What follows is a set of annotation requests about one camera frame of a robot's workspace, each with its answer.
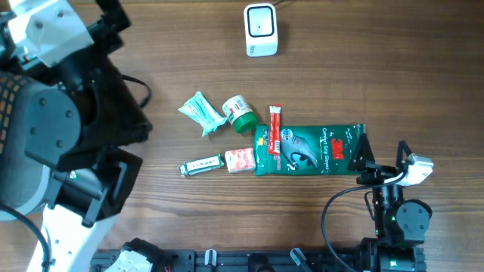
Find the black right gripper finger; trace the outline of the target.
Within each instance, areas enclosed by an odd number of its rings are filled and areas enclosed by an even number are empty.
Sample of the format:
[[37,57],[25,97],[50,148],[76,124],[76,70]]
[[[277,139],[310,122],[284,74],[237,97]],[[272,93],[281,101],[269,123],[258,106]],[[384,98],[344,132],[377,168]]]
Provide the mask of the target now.
[[366,134],[362,134],[359,137],[347,168],[348,170],[368,170],[375,168],[374,154]]
[[398,144],[396,155],[396,168],[403,170],[406,164],[406,158],[412,154],[410,147],[405,140],[401,140]]

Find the green 3M gloves packet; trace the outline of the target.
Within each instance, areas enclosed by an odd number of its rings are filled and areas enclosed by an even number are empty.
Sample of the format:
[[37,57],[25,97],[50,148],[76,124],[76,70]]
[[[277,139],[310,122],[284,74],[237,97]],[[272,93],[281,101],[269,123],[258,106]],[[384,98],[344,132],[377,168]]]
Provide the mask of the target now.
[[280,153],[269,148],[269,127],[257,125],[254,132],[255,175],[354,175],[348,164],[364,124],[281,127]]

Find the red Nescafe sachet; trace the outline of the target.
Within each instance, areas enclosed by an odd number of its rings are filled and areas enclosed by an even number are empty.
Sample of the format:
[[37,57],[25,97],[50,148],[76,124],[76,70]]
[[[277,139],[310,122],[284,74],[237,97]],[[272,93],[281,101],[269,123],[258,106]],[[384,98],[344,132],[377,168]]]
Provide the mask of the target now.
[[281,128],[281,105],[273,104],[269,106],[269,146],[268,153],[278,156],[280,154],[280,128]]

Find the teal white packet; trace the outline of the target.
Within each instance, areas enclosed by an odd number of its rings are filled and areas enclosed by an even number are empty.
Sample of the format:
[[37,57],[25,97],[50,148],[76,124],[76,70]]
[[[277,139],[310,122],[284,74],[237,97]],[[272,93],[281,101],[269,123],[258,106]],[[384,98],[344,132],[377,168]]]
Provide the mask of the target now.
[[202,95],[200,91],[188,99],[178,111],[185,114],[203,128],[202,136],[214,132],[219,126],[227,122]]

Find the orange white small box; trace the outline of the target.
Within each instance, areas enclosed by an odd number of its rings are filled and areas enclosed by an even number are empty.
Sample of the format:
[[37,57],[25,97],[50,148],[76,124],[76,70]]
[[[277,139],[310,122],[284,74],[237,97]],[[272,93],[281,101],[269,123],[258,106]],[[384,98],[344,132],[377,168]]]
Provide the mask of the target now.
[[225,152],[225,161],[229,173],[245,172],[256,168],[252,147]]

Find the green cap white bottle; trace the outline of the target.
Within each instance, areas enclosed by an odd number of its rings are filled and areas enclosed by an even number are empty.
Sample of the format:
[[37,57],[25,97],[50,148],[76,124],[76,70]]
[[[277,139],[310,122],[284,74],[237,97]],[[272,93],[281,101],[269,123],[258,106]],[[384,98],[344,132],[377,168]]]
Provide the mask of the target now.
[[229,98],[222,105],[222,111],[237,133],[248,132],[258,124],[256,114],[241,95]]

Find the green white candy bar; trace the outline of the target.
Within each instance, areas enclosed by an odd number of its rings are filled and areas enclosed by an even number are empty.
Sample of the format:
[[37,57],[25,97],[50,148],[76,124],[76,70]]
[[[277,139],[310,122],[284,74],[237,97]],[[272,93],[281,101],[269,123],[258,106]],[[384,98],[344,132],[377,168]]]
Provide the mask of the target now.
[[184,162],[178,167],[181,176],[192,176],[202,172],[208,172],[213,169],[222,168],[224,166],[222,156],[220,154],[205,157],[202,159]]

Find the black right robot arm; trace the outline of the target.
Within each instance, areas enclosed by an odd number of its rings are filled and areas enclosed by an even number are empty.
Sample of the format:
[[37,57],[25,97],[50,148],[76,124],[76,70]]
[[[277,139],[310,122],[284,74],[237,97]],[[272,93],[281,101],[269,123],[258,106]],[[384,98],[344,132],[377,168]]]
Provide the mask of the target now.
[[356,271],[424,272],[425,233],[430,226],[432,209],[418,199],[404,199],[403,190],[420,184],[433,172],[433,161],[411,152],[400,141],[394,166],[375,162],[366,134],[359,139],[348,169],[360,172],[356,182],[371,187],[376,237],[364,238],[355,253]]

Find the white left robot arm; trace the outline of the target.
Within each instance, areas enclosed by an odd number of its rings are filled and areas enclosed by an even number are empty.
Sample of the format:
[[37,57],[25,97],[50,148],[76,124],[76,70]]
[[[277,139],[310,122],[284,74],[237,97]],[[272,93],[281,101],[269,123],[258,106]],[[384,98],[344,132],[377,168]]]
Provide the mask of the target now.
[[110,61],[130,21],[99,2],[85,25],[67,1],[12,1],[1,15],[1,182],[34,192],[5,221],[43,206],[31,271],[86,271],[141,168],[125,146],[152,125]]

